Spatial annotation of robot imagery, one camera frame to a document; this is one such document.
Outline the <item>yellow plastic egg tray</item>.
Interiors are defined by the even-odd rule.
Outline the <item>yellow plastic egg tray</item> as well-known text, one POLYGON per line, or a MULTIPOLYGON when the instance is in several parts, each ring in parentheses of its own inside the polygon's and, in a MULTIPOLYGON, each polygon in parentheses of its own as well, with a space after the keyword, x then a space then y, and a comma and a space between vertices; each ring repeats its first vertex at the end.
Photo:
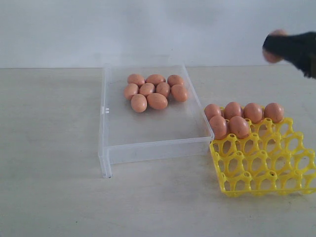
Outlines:
POLYGON ((250 127, 246 138, 231 133, 225 119, 227 136, 209 145, 221 192, 229 197, 315 193, 316 153, 304 147, 304 134, 293 129, 293 119, 279 123, 266 117, 259 123, 244 119, 250 127))

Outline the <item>clear plastic storage box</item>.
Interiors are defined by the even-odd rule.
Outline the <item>clear plastic storage box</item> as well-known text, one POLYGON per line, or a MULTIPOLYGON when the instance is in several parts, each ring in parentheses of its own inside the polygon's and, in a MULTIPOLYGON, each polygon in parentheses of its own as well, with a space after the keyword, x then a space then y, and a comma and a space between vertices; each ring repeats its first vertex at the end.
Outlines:
POLYGON ((103 69, 98 156, 102 174, 117 163, 204 155, 214 133, 184 65, 110 66, 103 69), (163 110, 133 111, 123 96, 127 77, 176 74, 188 91, 185 102, 168 100, 163 110))

